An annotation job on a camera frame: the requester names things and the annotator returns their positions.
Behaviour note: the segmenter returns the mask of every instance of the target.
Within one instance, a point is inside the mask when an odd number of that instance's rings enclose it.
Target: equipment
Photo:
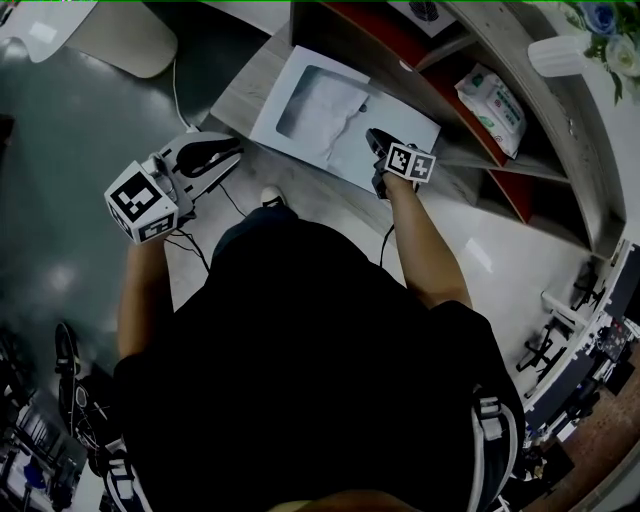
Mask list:
[[[436,157],[421,151],[415,144],[404,145],[398,139],[379,128],[370,128],[366,134],[371,151],[380,158],[373,164],[371,184],[379,199],[387,199],[387,187],[382,175],[397,174],[405,180],[427,183],[433,171]]]
[[[132,162],[104,194],[111,216],[136,244],[195,219],[195,201],[235,168],[240,141],[188,131],[139,164]]]

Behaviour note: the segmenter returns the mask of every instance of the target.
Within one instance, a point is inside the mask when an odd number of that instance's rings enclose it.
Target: white box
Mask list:
[[[367,130],[379,128],[430,153],[440,126],[368,82],[368,76],[296,46],[249,138],[375,193],[371,178],[379,158]],[[326,141],[333,142],[323,152]]]
[[[389,2],[429,37],[442,32],[455,18],[436,2]]]

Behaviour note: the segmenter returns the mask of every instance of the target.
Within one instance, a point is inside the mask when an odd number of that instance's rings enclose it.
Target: flower vase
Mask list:
[[[544,77],[579,75],[587,66],[588,35],[557,36],[529,45],[529,61]]]

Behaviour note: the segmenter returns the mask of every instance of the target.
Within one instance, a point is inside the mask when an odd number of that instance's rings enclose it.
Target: hand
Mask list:
[[[413,182],[405,180],[392,172],[385,172],[382,175],[382,180],[387,187],[387,197],[389,199],[393,199],[394,195],[402,194],[408,190],[413,192]]]

